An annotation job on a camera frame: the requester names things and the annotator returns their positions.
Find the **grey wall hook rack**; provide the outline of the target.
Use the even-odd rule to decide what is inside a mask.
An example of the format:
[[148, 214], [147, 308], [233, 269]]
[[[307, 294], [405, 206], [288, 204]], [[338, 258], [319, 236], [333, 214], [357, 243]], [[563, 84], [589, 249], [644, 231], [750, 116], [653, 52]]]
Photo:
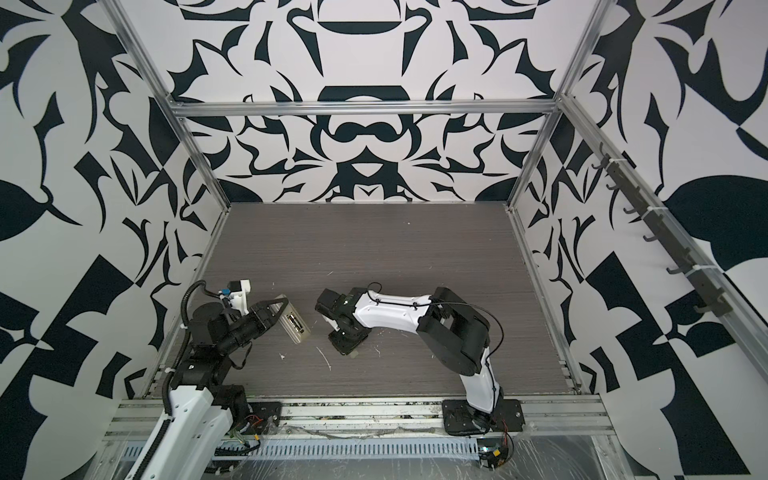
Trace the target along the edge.
[[604, 170], [613, 181], [608, 186], [611, 191], [621, 192], [630, 204], [625, 208], [627, 215], [641, 220], [650, 231], [644, 235], [647, 243], [657, 242], [665, 250], [674, 263], [667, 267], [669, 275], [683, 275], [698, 293], [703, 301], [702, 306], [695, 306], [697, 313], [712, 313], [724, 317], [733, 311], [726, 298], [721, 281], [715, 279], [716, 267], [695, 253], [688, 234], [676, 224], [670, 210], [649, 189], [642, 178], [634, 172], [634, 168], [626, 158], [616, 158], [604, 150], [604, 144], [599, 145], [600, 160], [593, 169]]

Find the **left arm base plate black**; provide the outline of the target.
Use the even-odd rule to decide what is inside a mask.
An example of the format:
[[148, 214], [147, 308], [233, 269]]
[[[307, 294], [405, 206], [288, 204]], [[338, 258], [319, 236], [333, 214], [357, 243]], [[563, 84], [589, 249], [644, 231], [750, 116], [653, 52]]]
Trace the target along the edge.
[[269, 435], [281, 424], [283, 404], [280, 401], [249, 403], [246, 416], [235, 423], [236, 431], [243, 435]]

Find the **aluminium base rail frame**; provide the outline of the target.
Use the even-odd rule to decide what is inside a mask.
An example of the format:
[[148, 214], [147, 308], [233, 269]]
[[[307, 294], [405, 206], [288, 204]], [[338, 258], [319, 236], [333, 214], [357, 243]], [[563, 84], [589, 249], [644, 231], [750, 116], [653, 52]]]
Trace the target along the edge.
[[[595, 395], [517, 396], [528, 436], [613, 435], [614, 426]], [[440, 437], [441, 397], [285, 398], [275, 439]]]

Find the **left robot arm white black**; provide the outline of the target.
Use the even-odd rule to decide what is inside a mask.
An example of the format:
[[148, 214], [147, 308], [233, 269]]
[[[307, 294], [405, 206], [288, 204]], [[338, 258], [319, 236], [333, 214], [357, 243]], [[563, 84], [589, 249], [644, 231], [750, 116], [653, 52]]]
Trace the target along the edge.
[[128, 479], [202, 479], [225, 476], [261, 446], [237, 438], [252, 415], [244, 387], [225, 378], [235, 367], [231, 355], [250, 350], [253, 341], [288, 312], [286, 298], [259, 301], [243, 312], [224, 298], [198, 306], [185, 320], [180, 354], [163, 381], [163, 411]]

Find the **horizontal aluminium frame bar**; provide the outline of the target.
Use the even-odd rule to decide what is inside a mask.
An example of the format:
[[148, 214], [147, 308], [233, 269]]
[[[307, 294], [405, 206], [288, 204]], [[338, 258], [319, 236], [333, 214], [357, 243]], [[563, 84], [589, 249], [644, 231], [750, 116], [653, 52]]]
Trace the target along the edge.
[[555, 107], [555, 101], [551, 99], [170, 103], [171, 111], [177, 117], [184, 118], [251, 115], [549, 113]]

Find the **small circuit board right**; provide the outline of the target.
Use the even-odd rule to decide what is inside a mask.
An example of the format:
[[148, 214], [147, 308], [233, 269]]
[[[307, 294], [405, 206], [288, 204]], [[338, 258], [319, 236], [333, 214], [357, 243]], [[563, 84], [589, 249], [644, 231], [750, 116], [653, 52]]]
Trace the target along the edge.
[[510, 448], [505, 442], [478, 442], [478, 464], [488, 470], [503, 466], [510, 455]]

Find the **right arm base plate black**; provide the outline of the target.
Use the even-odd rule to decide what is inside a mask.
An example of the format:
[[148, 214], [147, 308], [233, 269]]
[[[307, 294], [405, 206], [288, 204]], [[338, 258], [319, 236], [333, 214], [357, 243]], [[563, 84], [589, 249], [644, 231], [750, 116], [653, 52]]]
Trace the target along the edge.
[[451, 436], [522, 432], [526, 424], [521, 403], [516, 399], [499, 400], [490, 414], [470, 407], [466, 400], [443, 400], [441, 410], [444, 430]]

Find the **white remote control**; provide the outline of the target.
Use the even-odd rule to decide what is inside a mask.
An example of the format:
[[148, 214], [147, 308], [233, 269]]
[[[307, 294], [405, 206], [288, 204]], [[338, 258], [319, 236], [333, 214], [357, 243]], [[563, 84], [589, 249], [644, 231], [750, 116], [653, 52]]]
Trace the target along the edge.
[[298, 345], [311, 336], [311, 329], [296, 307], [285, 295], [277, 297], [279, 322], [293, 341]]

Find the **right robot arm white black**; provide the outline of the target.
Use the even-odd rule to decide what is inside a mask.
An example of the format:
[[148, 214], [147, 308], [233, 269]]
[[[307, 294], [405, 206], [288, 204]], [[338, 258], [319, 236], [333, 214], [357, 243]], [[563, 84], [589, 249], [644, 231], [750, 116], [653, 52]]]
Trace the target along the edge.
[[315, 310], [333, 328], [328, 338], [342, 355], [352, 353], [377, 328], [417, 335], [443, 366], [460, 376], [471, 414], [489, 420], [497, 410], [503, 390], [491, 365], [490, 313], [449, 288], [417, 297], [385, 295], [371, 287], [346, 294], [326, 289]]

